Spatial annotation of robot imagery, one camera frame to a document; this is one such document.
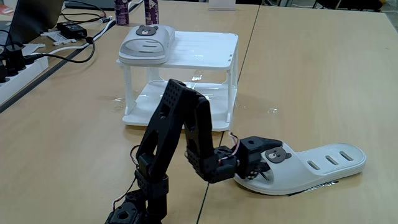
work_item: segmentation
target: bottle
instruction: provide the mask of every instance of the bottle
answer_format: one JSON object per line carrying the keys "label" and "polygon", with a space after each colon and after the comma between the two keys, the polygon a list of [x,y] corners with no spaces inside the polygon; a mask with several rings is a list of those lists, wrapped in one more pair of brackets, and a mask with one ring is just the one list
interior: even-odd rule
{"label": "bottle", "polygon": [[159,0],[144,0],[146,25],[159,24]]}
{"label": "bottle", "polygon": [[130,23],[128,0],[114,0],[114,13],[116,16],[117,25],[128,25]]}

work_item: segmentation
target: black robotic arm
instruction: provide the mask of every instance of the black robotic arm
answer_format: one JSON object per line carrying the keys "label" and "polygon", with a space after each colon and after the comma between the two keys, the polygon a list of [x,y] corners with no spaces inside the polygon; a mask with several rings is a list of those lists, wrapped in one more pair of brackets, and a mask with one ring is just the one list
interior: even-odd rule
{"label": "black robotic arm", "polygon": [[161,223],[167,214],[166,171],[183,125],[186,157],[196,173],[211,184],[235,174],[242,179],[255,178],[270,169],[261,162],[261,153],[282,145],[278,140],[249,137],[232,149],[214,148],[209,101],[184,83],[169,80],[136,154],[139,165],[135,176],[140,189],[126,194],[125,201],[109,214],[106,224]]}

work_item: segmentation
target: laptop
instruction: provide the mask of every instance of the laptop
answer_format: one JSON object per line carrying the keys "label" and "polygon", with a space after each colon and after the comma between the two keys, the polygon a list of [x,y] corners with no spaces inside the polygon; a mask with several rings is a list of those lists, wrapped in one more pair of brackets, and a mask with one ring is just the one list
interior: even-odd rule
{"label": "laptop", "polygon": [[[57,24],[62,4],[63,0],[18,0],[11,24],[1,21],[0,27],[10,32],[14,42],[27,44]],[[0,32],[0,44],[6,43],[11,43],[7,33]]]}

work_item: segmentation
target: shelf top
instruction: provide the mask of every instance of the shelf top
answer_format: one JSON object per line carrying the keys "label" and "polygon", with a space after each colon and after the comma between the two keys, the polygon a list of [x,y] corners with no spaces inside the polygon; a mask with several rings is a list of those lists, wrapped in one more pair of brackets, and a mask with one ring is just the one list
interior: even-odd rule
{"label": "shelf top", "polygon": [[214,32],[175,32],[167,62],[157,65],[125,65],[163,68],[229,70],[238,45],[238,35]]}

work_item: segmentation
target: wooden table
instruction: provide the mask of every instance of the wooden table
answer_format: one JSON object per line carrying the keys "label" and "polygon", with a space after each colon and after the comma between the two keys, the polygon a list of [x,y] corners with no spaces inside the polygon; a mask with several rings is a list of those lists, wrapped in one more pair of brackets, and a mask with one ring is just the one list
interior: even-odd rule
{"label": "wooden table", "polygon": [[[162,23],[177,30],[239,34],[243,59],[258,6],[215,12],[203,3],[162,1],[160,8]],[[143,10],[133,12],[131,22],[143,23]],[[128,188],[134,177],[129,151],[144,134],[121,121],[124,82],[115,61],[128,31],[112,28],[97,41],[92,60],[67,63],[0,115],[1,223],[104,223],[111,202]],[[183,155],[184,138],[167,171],[164,223],[196,223],[205,195],[206,182]],[[214,145],[220,141],[214,133]]]}
{"label": "wooden table", "polygon": [[211,184],[200,223],[398,223],[397,62],[398,35],[384,14],[261,7],[234,133],[295,151],[347,142],[368,163],[337,185],[291,197]]}

